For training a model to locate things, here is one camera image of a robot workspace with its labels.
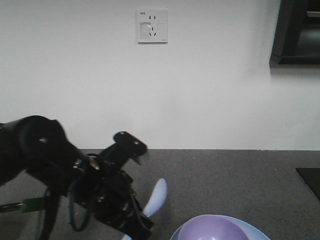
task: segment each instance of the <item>wall outlet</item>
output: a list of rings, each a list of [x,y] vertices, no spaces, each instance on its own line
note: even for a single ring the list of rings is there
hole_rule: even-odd
[[[135,15],[139,44],[168,42],[168,10],[137,10]]]

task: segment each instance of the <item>black cabinet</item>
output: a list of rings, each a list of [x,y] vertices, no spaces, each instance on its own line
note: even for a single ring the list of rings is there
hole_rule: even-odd
[[[320,65],[320,0],[281,0],[270,62]]]

